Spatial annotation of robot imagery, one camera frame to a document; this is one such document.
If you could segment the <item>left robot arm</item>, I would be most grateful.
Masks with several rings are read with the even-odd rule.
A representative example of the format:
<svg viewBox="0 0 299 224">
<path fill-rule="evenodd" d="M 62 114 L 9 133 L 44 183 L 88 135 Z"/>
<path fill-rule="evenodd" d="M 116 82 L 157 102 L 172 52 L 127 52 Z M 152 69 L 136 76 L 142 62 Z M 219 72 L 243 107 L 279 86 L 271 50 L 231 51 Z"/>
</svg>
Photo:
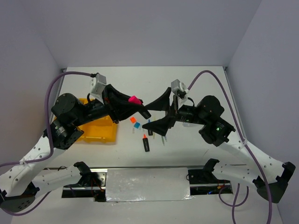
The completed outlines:
<svg viewBox="0 0 299 224">
<path fill-rule="evenodd" d="M 0 208 L 16 216 L 26 210 L 39 196 L 47 196 L 62 186 L 78 184 L 99 186 L 99 176 L 82 161 L 47 175 L 40 172 L 50 161 L 62 155 L 83 134 L 79 127 L 109 116 L 117 124 L 136 112 L 145 119 L 151 117 L 148 108 L 140 101 L 131 102 L 130 97 L 107 85 L 101 97 L 83 104 L 70 93 L 58 97 L 51 111 L 55 120 L 46 125 L 36 145 L 19 162 L 11 162 L 11 168 L 0 176 Z"/>
</svg>

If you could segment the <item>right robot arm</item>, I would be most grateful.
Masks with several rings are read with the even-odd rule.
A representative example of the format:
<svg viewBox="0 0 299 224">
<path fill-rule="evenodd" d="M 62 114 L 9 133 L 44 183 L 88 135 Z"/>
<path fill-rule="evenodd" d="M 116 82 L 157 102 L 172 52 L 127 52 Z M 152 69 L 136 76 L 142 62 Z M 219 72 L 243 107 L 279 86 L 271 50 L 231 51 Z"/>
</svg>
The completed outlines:
<svg viewBox="0 0 299 224">
<path fill-rule="evenodd" d="M 164 111 L 165 116 L 143 125 L 143 128 L 165 136 L 176 122 L 202 125 L 199 134 L 207 144 L 230 153 L 243 163 L 242 166 L 233 166 L 220 159 L 209 159 L 204 165 L 204 179 L 207 182 L 217 179 L 237 182 L 253 188 L 265 200 L 271 195 L 270 201 L 279 203 L 295 165 L 278 161 L 252 143 L 241 140 L 236 127 L 221 118 L 224 108 L 215 96 L 205 96 L 197 105 L 180 106 L 177 96 L 169 101 L 170 93 L 171 88 L 168 88 L 162 96 L 145 106 L 147 110 Z"/>
</svg>

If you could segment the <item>orange black highlighter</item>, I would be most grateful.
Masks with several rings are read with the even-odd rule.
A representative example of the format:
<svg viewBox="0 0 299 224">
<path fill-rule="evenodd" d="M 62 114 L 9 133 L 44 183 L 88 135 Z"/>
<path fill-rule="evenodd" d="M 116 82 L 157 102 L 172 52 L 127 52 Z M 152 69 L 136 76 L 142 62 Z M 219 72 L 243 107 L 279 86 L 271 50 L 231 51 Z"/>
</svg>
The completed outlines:
<svg viewBox="0 0 299 224">
<path fill-rule="evenodd" d="M 145 152 L 149 152 L 150 151 L 149 141 L 145 134 L 143 135 L 142 141 L 143 141 L 143 146 L 144 146 Z"/>
</svg>

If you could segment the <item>pink highlighter cap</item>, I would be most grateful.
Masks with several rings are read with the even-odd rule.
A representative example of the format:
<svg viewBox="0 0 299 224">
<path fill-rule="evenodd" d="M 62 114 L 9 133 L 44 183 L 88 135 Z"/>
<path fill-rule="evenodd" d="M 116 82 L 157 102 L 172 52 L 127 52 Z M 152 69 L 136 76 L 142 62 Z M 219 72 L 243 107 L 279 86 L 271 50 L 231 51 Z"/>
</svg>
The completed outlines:
<svg viewBox="0 0 299 224">
<path fill-rule="evenodd" d="M 136 96 L 131 96 L 128 99 L 128 102 L 132 103 L 132 104 L 136 104 L 136 105 L 142 105 L 142 101 L 140 99 L 138 99 Z"/>
</svg>

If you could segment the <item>orange highlighter cap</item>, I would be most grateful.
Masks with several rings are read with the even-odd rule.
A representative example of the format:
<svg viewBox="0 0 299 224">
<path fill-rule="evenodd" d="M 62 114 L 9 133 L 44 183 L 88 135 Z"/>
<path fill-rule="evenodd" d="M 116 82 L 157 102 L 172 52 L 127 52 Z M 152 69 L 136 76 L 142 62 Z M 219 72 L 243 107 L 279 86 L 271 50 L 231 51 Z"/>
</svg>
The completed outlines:
<svg viewBox="0 0 299 224">
<path fill-rule="evenodd" d="M 136 123 L 136 119 L 134 117 L 130 118 L 131 123 Z"/>
</svg>

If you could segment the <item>pink black highlighter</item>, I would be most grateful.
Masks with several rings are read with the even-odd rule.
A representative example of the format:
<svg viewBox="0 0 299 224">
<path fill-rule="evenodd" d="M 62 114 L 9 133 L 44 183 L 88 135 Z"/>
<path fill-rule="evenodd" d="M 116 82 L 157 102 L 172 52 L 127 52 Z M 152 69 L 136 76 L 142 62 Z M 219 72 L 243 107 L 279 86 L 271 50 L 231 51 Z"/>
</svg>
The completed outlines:
<svg viewBox="0 0 299 224">
<path fill-rule="evenodd" d="M 138 112 L 145 118 L 149 119 L 151 117 L 150 112 L 145 108 L 145 106 L 142 106 L 139 108 Z"/>
</svg>

